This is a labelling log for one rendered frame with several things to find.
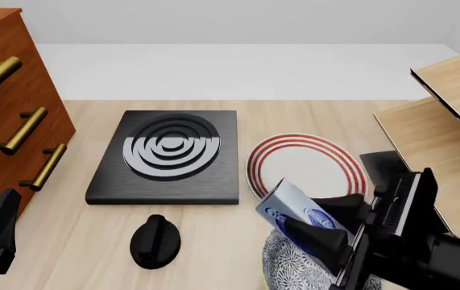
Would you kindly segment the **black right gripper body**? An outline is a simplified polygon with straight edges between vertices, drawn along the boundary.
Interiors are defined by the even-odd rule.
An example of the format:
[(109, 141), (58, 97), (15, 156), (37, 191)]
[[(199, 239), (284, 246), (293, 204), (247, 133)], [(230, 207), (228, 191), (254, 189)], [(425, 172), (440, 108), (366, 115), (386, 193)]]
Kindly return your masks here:
[(361, 290), (371, 275), (406, 288), (423, 284), (437, 191), (432, 169), (425, 168), (375, 193), (354, 253), (331, 290)]

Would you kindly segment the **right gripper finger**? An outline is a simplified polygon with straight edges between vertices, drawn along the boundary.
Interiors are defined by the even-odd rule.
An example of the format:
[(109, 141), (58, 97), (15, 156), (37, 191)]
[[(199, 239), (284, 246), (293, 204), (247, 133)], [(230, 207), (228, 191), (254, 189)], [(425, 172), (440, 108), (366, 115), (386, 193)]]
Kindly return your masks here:
[(371, 205), (359, 193), (343, 197), (313, 198), (312, 201), (343, 226), (360, 226), (371, 211)]
[(347, 265), (353, 251), (347, 231), (311, 226), (291, 217), (286, 218), (286, 235), (332, 275), (337, 275)]

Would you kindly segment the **blue and white cream cheese box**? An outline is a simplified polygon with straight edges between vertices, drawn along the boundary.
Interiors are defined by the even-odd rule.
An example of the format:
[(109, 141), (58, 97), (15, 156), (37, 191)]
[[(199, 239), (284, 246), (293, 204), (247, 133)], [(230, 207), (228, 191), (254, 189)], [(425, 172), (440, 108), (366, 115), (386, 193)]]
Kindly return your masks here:
[(344, 230), (347, 234), (348, 244), (354, 241), (354, 234), (332, 217), (316, 202), (313, 202), (299, 188), (288, 180), (282, 179), (272, 191), (266, 195), (256, 207), (261, 217), (275, 228), (279, 229), (292, 242), (300, 244), (286, 229), (286, 219), (292, 218), (310, 226), (324, 229)]

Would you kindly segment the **patterned grey bowl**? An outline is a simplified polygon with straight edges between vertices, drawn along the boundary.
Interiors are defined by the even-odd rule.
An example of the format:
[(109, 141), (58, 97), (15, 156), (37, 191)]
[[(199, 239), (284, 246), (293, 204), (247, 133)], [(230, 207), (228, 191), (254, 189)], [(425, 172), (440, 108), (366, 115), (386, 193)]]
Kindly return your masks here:
[(262, 268), (268, 290), (329, 290), (337, 281), (277, 229), (264, 243)]

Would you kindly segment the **white plate with red rings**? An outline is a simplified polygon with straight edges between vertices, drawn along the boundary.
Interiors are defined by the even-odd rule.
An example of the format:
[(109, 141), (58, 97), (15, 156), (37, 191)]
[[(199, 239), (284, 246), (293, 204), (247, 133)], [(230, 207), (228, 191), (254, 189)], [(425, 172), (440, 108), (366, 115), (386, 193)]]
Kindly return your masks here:
[(245, 176), (248, 187), (262, 200), (282, 180), (311, 198), (369, 195), (363, 166), (343, 147), (301, 132), (273, 135), (251, 149)]

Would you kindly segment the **pale wooden rack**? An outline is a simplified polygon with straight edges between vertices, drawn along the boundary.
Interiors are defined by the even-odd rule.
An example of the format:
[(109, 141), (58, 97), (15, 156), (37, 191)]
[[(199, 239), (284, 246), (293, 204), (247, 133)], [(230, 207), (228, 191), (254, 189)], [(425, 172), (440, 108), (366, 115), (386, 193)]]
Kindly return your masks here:
[(411, 75), (430, 96), (374, 116), (411, 171), (432, 169), (437, 211), (460, 237), (460, 56)]

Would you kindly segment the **round black stove knob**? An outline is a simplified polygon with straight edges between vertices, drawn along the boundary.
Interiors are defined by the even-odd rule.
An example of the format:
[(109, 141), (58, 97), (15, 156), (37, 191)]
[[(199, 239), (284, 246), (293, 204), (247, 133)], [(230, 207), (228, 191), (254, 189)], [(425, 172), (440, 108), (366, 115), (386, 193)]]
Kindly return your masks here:
[(137, 265), (155, 270), (169, 265), (179, 253), (180, 233), (160, 214), (152, 214), (133, 234), (130, 253)]

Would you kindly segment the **flat black stove plate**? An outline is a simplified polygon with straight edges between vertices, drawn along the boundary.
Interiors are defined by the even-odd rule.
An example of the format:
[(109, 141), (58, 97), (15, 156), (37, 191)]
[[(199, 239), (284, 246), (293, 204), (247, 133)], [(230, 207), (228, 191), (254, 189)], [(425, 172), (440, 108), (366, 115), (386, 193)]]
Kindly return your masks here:
[(237, 205), (237, 113), (126, 111), (85, 201), (88, 205)]

